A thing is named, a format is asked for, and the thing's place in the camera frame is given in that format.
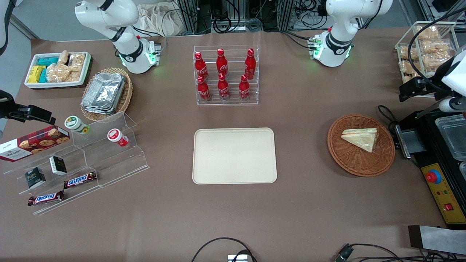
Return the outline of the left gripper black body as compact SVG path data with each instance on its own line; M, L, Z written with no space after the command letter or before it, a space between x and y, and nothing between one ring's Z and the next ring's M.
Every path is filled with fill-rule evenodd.
M441 100L447 97L447 86L442 81L431 80L431 83L433 85L426 83L423 79L419 80L418 84L422 87L422 90L418 96L432 97L436 100Z

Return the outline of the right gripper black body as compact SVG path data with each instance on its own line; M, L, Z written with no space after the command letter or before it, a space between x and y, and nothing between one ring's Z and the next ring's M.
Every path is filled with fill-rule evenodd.
M9 118L11 113L17 111L14 98L6 91L0 91L0 118Z

